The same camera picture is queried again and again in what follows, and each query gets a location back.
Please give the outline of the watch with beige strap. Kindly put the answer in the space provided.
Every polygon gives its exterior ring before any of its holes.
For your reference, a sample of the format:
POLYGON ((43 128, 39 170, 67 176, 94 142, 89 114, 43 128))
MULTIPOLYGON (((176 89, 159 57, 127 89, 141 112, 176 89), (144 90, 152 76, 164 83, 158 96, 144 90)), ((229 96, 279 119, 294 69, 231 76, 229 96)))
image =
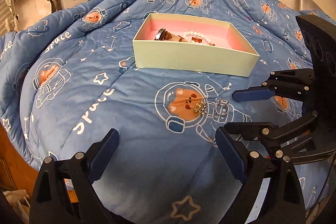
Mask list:
POLYGON ((186 40, 183 36, 173 34, 167 31, 165 28, 160 28, 155 34, 154 39, 159 41, 188 42, 188 40, 186 40))

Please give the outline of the blue space bear comforter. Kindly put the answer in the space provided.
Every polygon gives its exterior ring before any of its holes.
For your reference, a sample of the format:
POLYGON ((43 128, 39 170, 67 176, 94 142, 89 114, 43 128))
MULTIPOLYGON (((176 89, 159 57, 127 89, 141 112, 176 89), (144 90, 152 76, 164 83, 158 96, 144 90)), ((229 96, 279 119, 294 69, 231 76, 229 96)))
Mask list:
POLYGON ((275 97, 237 103, 232 92, 272 71, 309 68, 296 22, 278 0, 90 0, 1 37, 1 124, 39 169, 115 128, 120 144, 94 189, 134 223, 218 223, 241 184, 215 144, 228 122, 285 125, 302 104, 275 97), (249 77, 139 68, 133 38, 151 13, 232 23, 259 54, 249 77), (204 116, 194 113, 205 101, 204 116))

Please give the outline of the mint box pink lining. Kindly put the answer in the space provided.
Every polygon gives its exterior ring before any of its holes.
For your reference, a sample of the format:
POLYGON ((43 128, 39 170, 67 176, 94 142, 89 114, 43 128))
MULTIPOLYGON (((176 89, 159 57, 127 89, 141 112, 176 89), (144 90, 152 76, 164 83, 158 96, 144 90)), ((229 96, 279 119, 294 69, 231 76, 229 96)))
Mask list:
POLYGON ((175 69, 249 77, 259 54, 230 22, 200 16, 151 13, 133 38, 139 68, 175 69), (160 28, 185 42, 155 40, 160 28))

